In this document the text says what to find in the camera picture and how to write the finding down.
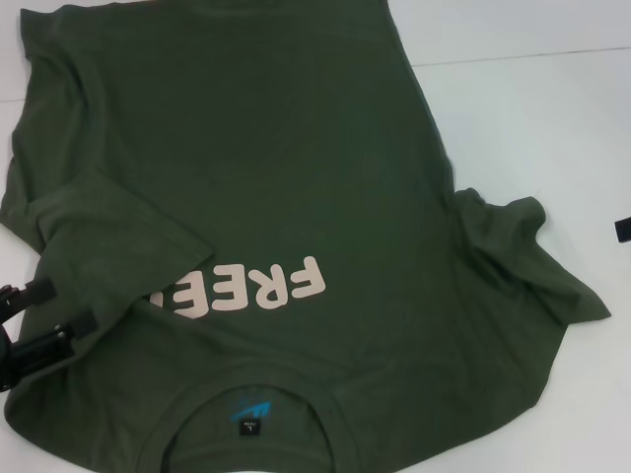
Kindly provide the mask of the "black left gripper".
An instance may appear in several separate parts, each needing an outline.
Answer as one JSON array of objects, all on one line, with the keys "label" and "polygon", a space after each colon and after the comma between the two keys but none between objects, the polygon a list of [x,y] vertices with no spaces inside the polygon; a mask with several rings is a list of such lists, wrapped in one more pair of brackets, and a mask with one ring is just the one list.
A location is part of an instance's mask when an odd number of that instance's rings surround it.
[{"label": "black left gripper", "polygon": [[[49,279],[33,280],[23,289],[6,285],[1,288],[1,322],[5,323],[32,305],[53,299],[56,291]],[[0,388],[10,390],[18,376],[15,368],[47,368],[74,355],[72,343],[96,331],[97,320],[89,312],[82,312],[70,321],[55,325],[51,330],[32,339],[12,344],[1,326],[0,333]]]}]

